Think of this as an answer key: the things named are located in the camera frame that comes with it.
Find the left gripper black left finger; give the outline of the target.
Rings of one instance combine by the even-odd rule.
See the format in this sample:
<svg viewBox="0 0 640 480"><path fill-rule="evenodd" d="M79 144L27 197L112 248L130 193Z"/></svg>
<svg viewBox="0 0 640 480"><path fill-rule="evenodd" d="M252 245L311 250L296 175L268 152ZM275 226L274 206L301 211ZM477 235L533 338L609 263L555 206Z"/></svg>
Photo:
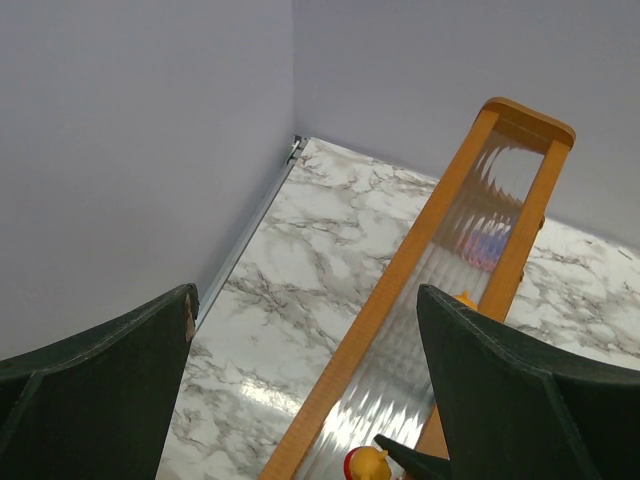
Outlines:
<svg viewBox="0 0 640 480"><path fill-rule="evenodd" d="M1 363L4 479L153 479L196 333L180 285Z"/></svg>

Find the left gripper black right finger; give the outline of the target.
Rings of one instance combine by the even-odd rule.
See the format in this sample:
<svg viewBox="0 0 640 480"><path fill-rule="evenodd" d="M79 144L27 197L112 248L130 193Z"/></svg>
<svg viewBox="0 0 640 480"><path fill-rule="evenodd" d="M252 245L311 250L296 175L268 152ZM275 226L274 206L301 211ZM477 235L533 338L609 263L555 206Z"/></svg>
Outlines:
<svg viewBox="0 0 640 480"><path fill-rule="evenodd" d="M639 373L551 346L420 286L456 479L636 479Z"/></svg>

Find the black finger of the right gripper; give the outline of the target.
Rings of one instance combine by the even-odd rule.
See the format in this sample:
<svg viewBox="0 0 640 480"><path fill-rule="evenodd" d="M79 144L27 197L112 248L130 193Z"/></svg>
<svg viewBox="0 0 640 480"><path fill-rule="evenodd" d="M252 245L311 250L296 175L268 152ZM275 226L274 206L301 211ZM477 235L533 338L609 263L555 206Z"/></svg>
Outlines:
<svg viewBox="0 0 640 480"><path fill-rule="evenodd" d="M448 459L419 452L381 434L377 434L374 441L388 452L411 479L452 479L451 463Z"/></svg>

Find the orange bear toy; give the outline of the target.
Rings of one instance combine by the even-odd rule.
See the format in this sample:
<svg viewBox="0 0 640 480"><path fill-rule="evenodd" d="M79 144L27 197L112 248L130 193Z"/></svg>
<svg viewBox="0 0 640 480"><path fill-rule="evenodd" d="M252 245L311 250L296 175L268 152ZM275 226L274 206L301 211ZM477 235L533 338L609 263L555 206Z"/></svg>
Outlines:
<svg viewBox="0 0 640 480"><path fill-rule="evenodd" d="M473 299L470 296L470 292L468 290L465 290L462 293L455 295L454 298L459 302L463 303L464 305L466 305L467 307L473 310L478 310L478 305L476 302L473 301Z"/></svg>
<svg viewBox="0 0 640 480"><path fill-rule="evenodd" d="M350 450L344 458L343 474L346 480L390 480L388 451L372 446Z"/></svg>

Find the purple donkey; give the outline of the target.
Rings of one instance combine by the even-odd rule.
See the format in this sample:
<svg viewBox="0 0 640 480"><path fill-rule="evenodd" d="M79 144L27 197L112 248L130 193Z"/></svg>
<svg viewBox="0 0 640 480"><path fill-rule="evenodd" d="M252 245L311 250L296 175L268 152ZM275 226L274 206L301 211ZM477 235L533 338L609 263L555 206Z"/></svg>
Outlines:
<svg viewBox="0 0 640 480"><path fill-rule="evenodd" d="M512 230L512 222L488 220L464 232L456 246L460 258L473 268L491 273L497 267Z"/></svg>

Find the orange bear toy back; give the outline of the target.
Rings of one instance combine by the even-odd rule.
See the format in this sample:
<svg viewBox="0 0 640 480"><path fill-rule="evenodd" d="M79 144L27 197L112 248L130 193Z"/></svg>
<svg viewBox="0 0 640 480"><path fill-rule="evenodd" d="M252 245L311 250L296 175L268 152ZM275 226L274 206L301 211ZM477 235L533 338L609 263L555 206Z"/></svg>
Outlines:
<svg viewBox="0 0 640 480"><path fill-rule="evenodd" d="M468 290L465 290L462 293L455 295L454 298L459 302L463 303L464 305L466 305L467 307L473 310L478 310L478 305L476 302L473 301L473 299L470 296L470 292Z"/></svg>

